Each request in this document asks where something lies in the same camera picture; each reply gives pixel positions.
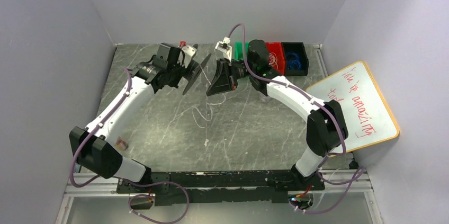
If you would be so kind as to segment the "black cable spool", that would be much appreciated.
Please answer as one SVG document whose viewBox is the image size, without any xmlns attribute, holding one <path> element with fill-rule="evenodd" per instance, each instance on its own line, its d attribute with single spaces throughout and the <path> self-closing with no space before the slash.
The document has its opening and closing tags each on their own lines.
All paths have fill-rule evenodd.
<svg viewBox="0 0 449 224">
<path fill-rule="evenodd" d="M 182 92 L 182 95 L 185 95 L 190 88 L 193 86 L 197 78 L 200 76 L 202 71 L 204 70 L 205 66 L 207 65 L 208 61 L 211 58 L 211 54 L 208 54 L 202 62 L 197 62 L 194 59 L 191 61 L 191 63 L 187 66 L 187 73 L 183 77 L 185 80 L 187 80 L 187 84 Z"/>
</svg>

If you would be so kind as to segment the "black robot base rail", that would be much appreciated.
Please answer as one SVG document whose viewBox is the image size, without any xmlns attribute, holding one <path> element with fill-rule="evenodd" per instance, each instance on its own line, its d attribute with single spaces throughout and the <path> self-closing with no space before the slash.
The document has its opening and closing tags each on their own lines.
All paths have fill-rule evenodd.
<svg viewBox="0 0 449 224">
<path fill-rule="evenodd" d="M 290 169 L 254 171 L 153 172 L 149 188 L 119 180 L 119 194 L 152 193 L 156 206 L 190 203 L 287 203 L 305 191 L 322 191 L 318 175 L 301 178 Z"/>
</svg>

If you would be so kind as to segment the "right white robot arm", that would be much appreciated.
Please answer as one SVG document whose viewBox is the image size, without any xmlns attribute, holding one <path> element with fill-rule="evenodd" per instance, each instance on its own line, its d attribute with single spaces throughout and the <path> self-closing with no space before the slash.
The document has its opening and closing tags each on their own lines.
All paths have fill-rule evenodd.
<svg viewBox="0 0 449 224">
<path fill-rule="evenodd" d="M 263 40 L 249 43 L 244 58 L 231 57 L 230 39 L 217 42 L 215 49 L 223 53 L 216 62 L 216 70 L 206 95 L 234 91 L 238 80 L 248 77 L 252 87 L 266 97 L 280 101 L 304 119 L 307 125 L 307 148 L 292 166 L 291 172 L 301 180 L 316 173 L 334 149 L 348 136 L 340 104 L 314 97 L 292 84 L 269 64 L 269 51 Z"/>
</svg>

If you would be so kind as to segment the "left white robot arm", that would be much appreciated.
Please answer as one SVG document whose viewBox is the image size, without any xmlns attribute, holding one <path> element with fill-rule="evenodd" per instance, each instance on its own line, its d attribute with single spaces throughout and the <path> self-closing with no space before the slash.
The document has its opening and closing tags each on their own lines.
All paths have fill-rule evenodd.
<svg viewBox="0 0 449 224">
<path fill-rule="evenodd" d="M 75 187 L 83 187 L 74 179 L 76 164 L 94 172 L 97 177 L 121 178 L 138 187 L 151 184 L 151 168 L 124 157 L 115 147 L 122 128 L 135 115 L 138 108 L 151 101 L 165 86 L 177 88 L 187 78 L 198 45 L 179 46 L 161 43 L 149 61 L 125 69 L 127 82 L 119 94 L 92 122 L 84 127 L 75 126 L 69 133 L 73 152 L 69 180 Z"/>
</svg>

